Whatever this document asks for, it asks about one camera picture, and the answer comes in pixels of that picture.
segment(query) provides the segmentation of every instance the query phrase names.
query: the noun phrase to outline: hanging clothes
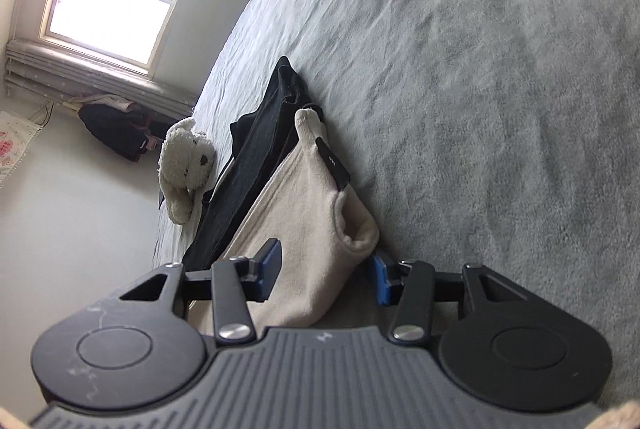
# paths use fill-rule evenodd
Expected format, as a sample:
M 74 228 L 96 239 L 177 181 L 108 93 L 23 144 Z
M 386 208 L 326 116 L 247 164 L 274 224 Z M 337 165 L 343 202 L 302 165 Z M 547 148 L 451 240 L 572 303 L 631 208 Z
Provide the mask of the hanging clothes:
M 129 101 L 124 97 L 114 94 L 97 94 L 87 97 L 71 97 L 68 102 L 63 102 L 63 106 L 78 113 L 80 108 L 87 104 L 106 104 L 116 110 L 120 110 L 124 113 L 133 112 L 139 110 L 140 107 L 133 101 Z
M 132 162 L 154 148 L 169 127 L 143 112 L 125 113 L 107 104 L 85 104 L 78 117 L 95 138 Z
M 258 194 L 298 142 L 294 116 L 313 107 L 306 84 L 286 57 L 276 64 L 260 106 L 231 124 L 233 164 L 216 192 L 205 193 L 193 243 L 185 252 L 185 270 L 203 270 L 220 257 Z

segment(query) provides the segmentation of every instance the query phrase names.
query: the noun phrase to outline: scratch mark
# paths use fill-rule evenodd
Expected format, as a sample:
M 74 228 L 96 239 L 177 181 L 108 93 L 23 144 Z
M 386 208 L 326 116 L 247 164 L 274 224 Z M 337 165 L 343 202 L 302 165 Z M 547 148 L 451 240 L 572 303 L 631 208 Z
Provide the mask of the scratch mark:
M 89 307 L 86 309 L 88 312 L 101 312 L 100 313 L 100 318 L 98 319 L 98 330 L 102 329 L 102 321 L 104 319 L 104 317 L 107 315 L 107 310 L 105 310 L 104 308 L 98 308 L 95 306 Z
M 87 400 L 93 400 L 94 396 L 100 393 L 100 389 L 94 382 L 98 375 L 93 373 L 90 367 L 70 367 L 66 372 L 73 377 L 82 377 L 84 375 L 89 379 L 92 389 L 85 395 Z

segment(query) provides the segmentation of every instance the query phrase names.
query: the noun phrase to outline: floral fabric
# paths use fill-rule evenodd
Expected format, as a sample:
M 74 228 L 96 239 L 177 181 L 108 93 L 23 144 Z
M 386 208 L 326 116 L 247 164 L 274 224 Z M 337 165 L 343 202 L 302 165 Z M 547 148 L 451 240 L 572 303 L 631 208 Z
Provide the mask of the floral fabric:
M 29 120 L 0 112 L 0 187 L 40 130 L 40 126 Z

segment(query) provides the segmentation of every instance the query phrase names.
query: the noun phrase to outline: gray bedsheet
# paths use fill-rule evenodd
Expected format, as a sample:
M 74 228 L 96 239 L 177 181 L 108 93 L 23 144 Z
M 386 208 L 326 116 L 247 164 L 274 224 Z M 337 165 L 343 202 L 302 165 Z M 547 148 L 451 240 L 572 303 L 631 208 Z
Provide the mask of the gray bedsheet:
M 220 170 L 289 56 L 390 252 L 482 261 L 593 324 L 608 404 L 640 395 L 639 48 L 640 0 L 251 0 L 195 117 Z M 199 215 L 162 210 L 155 263 Z

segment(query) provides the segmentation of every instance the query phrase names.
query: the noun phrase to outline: stuffed animal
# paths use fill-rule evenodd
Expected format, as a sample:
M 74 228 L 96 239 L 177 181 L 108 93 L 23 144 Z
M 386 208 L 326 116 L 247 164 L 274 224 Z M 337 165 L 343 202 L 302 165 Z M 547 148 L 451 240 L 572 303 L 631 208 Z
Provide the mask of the stuffed animal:
M 184 225 L 191 217 L 193 190 L 207 183 L 216 150 L 207 135 L 192 132 L 193 117 L 176 122 L 166 132 L 160 152 L 159 180 L 169 219 Z

